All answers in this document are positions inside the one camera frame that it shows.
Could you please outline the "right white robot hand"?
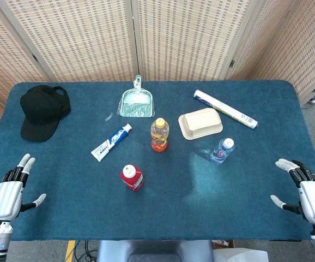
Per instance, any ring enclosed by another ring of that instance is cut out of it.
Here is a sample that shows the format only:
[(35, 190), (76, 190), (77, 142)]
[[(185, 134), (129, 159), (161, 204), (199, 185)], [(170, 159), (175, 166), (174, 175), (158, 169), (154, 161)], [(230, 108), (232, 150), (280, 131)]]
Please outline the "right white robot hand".
[(287, 204), (275, 195), (270, 196), (271, 200), (279, 208), (302, 215), (309, 223), (315, 225), (315, 174), (297, 160), (288, 161), (281, 158), (275, 165), (290, 174), (297, 187), (300, 204), (296, 206)]

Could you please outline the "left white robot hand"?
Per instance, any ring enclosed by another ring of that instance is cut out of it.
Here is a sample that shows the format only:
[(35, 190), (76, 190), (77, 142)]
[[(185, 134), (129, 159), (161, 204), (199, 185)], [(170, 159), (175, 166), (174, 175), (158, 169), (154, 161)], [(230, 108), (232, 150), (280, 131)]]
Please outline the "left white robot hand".
[(9, 170), (0, 182), (0, 221), (13, 221), (19, 213), (40, 206), (47, 194), (41, 194), (36, 200), (23, 204), (23, 191), (35, 158), (28, 153), (22, 157), (16, 167)]

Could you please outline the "clear water bottle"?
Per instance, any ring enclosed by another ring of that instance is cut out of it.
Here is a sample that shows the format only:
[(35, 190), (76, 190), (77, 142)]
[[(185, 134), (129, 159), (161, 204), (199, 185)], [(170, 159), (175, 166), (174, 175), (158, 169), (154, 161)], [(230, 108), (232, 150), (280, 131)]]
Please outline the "clear water bottle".
[(212, 151), (210, 159), (217, 164), (222, 164), (234, 151), (234, 148), (235, 144), (233, 139), (231, 138), (222, 139), (219, 142), (218, 147), (216, 147)]

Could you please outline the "red juice bottle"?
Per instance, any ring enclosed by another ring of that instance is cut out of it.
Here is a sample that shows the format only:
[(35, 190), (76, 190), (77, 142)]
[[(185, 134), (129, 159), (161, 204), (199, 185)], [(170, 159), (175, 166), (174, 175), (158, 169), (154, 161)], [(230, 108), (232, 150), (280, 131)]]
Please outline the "red juice bottle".
[(144, 184), (141, 169), (132, 164), (123, 167), (120, 178), (132, 191), (138, 191)]

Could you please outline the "blue table cloth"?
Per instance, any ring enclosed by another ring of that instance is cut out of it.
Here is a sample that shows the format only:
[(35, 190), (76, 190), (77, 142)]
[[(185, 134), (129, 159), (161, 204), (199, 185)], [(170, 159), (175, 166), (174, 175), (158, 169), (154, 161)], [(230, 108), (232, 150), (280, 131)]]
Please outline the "blue table cloth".
[[(29, 153), (36, 161), (23, 200), (47, 194), (41, 206), (13, 221), (15, 241), (309, 238), (311, 226), (270, 199), (274, 194), (292, 205), (299, 201), (290, 174), (275, 165), (278, 159), (298, 160), (315, 173), (315, 151), (289, 82), (144, 82), (156, 117), (170, 126), (163, 152), (151, 146), (152, 118), (117, 115), (130, 82), (61, 83), (70, 97), (70, 114), (49, 140), (24, 140), (20, 98), (33, 86), (22, 82), (11, 89), (0, 121), (0, 181)], [(212, 108), (193, 97), (195, 90), (250, 116), (258, 126), (251, 129), (216, 110), (222, 132), (185, 139), (179, 116)], [(127, 123), (132, 130), (97, 161), (92, 150)], [(233, 139), (235, 148), (217, 164), (210, 155), (225, 138)], [(138, 191), (120, 178), (128, 164), (142, 171)]]

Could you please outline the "black baseball cap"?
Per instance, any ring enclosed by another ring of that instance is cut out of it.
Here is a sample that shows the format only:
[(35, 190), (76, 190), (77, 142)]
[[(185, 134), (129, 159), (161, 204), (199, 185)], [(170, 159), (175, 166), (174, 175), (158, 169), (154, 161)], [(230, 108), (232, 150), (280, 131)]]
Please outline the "black baseball cap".
[(32, 142), (51, 138), (59, 121), (71, 111), (68, 93), (60, 86), (34, 86), (20, 98), (20, 105), (25, 115), (20, 135)]

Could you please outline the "white blue toothpaste tube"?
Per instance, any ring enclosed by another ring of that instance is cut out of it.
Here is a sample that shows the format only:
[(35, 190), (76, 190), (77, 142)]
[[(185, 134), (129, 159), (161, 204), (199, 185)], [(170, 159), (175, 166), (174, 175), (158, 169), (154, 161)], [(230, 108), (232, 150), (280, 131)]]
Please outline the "white blue toothpaste tube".
[(128, 135), (130, 130), (132, 130), (132, 126), (127, 123), (125, 126), (121, 127), (114, 134), (112, 134), (108, 139), (106, 139), (101, 145), (92, 150), (91, 155), (97, 161), (102, 161), (109, 151)]

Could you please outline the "white plastic wrap roll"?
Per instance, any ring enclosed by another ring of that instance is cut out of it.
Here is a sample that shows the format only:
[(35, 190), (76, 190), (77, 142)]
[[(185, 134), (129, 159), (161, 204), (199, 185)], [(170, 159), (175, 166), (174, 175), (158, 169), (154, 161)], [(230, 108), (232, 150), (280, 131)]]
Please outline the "white plastic wrap roll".
[(215, 110), (222, 112), (223, 114), (233, 118), (234, 120), (242, 123), (243, 125), (255, 129), (258, 126), (258, 122), (250, 116), (230, 107), (229, 105), (217, 100), (216, 98), (200, 91), (195, 90), (193, 97), (200, 102), (209, 105)]

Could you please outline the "beige lunch box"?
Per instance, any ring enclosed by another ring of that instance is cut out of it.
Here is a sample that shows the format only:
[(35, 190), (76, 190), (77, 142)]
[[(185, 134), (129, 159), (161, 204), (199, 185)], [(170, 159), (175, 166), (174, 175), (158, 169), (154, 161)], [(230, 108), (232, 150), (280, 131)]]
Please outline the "beige lunch box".
[(187, 140), (217, 134), (223, 130), (220, 116), (212, 108), (205, 108), (180, 115), (178, 122), (182, 135)]

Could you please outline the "green dustpan brush set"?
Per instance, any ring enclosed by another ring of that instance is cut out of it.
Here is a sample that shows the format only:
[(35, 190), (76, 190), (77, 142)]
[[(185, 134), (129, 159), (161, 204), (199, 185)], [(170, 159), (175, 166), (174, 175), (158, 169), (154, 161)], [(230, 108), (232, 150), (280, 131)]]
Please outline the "green dustpan brush set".
[(142, 87), (140, 75), (136, 75), (133, 88), (122, 94), (117, 114), (122, 117), (154, 117), (153, 95)]

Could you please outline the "orange tea bottle yellow cap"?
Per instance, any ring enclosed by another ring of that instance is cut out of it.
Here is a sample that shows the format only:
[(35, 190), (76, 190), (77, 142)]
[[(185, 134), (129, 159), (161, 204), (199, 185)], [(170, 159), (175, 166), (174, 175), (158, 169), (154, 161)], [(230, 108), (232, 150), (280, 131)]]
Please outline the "orange tea bottle yellow cap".
[(154, 151), (162, 152), (168, 146), (169, 124), (166, 120), (159, 117), (151, 125), (150, 134), (152, 137), (151, 146)]

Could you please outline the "woven folding screen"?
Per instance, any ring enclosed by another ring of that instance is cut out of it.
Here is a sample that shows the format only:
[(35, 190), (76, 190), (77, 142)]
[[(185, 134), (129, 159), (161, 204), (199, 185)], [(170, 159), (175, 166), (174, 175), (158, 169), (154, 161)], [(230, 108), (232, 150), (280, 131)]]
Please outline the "woven folding screen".
[(20, 82), (283, 79), (315, 89), (315, 0), (0, 0), (0, 119)]

